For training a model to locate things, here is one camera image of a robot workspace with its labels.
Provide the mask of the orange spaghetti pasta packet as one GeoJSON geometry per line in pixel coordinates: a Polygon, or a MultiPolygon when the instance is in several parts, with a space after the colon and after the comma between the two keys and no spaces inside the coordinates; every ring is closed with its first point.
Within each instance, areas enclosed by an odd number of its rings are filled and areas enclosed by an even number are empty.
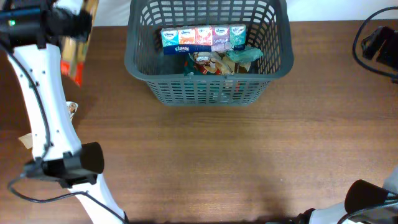
{"type": "Polygon", "coordinates": [[[90,15],[90,27],[87,38],[78,40],[72,37],[64,37],[62,43],[62,53],[60,69],[62,75],[69,77],[77,86],[83,82],[83,69],[90,44],[90,35],[95,23],[99,0],[83,1],[80,10],[90,15]]]}

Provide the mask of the small mint green packet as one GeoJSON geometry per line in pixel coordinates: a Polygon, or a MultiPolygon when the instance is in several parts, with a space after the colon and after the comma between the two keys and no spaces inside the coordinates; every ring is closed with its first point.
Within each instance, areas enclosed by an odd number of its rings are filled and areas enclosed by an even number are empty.
{"type": "Polygon", "coordinates": [[[264,54],[261,49],[248,46],[243,50],[227,51],[226,55],[235,63],[251,63],[264,54]]]}

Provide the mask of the green Nescafe coffee bag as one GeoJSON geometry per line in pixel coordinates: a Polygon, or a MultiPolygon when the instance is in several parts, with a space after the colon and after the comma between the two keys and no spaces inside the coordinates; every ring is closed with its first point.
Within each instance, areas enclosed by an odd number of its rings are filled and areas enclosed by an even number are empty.
{"type": "Polygon", "coordinates": [[[210,72],[204,66],[195,63],[190,54],[185,57],[183,71],[185,75],[216,75],[216,72],[210,72]]]}

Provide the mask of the Kleenex tissue multipack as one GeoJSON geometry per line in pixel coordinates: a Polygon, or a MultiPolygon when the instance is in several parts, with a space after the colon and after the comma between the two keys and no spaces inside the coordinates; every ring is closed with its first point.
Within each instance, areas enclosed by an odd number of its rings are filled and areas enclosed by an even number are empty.
{"type": "Polygon", "coordinates": [[[164,28],[160,32],[164,54],[225,52],[246,47],[246,25],[206,25],[164,28]]]}

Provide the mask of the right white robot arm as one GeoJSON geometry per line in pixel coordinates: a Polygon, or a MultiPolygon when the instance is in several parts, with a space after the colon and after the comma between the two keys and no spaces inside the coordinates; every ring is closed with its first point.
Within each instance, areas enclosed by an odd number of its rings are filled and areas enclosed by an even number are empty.
{"type": "MultiPolygon", "coordinates": [[[[397,68],[397,31],[389,27],[378,27],[361,41],[363,57],[397,68]]],[[[380,223],[397,224],[397,168],[377,186],[365,180],[355,181],[349,188],[345,200],[324,209],[311,208],[289,223],[380,223]]]]}

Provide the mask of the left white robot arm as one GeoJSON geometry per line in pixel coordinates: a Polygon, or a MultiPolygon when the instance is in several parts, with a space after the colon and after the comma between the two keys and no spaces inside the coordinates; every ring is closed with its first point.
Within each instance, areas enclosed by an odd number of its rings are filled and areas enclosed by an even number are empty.
{"type": "Polygon", "coordinates": [[[1,49],[19,81],[32,133],[32,159],[19,178],[57,182],[93,223],[127,223],[106,185],[102,148],[78,138],[62,85],[62,40],[88,42],[93,20],[84,1],[1,3],[1,49]]]}

